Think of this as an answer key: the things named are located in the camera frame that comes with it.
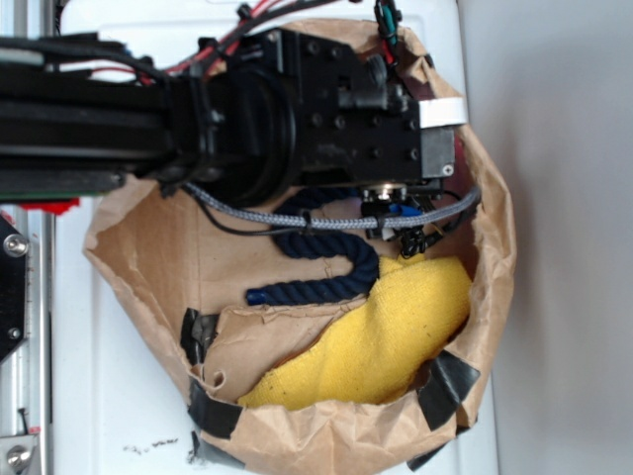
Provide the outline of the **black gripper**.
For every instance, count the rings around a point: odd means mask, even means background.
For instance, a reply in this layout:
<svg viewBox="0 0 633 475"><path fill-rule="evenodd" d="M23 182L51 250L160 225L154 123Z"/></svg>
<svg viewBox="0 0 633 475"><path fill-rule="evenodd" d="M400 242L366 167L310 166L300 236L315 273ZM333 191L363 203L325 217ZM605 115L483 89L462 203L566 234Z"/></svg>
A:
<svg viewBox="0 0 633 475"><path fill-rule="evenodd" d="M280 72L296 102L290 184L443 193L456 168L463 98L390 75L378 53L360 56L349 44L291 30L282 38Z"/></svg>

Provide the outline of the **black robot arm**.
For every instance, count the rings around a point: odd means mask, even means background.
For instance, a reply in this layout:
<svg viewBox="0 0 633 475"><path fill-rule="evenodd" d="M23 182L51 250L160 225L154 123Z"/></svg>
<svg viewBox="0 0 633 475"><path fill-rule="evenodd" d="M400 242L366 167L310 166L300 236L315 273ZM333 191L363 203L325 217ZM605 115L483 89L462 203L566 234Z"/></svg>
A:
<svg viewBox="0 0 633 475"><path fill-rule="evenodd" d="M418 100L378 55L286 29L245 38L226 71L179 77L95 36L1 42L1 198L47 202L192 183L228 205L293 186L440 194L459 97Z"/></svg>

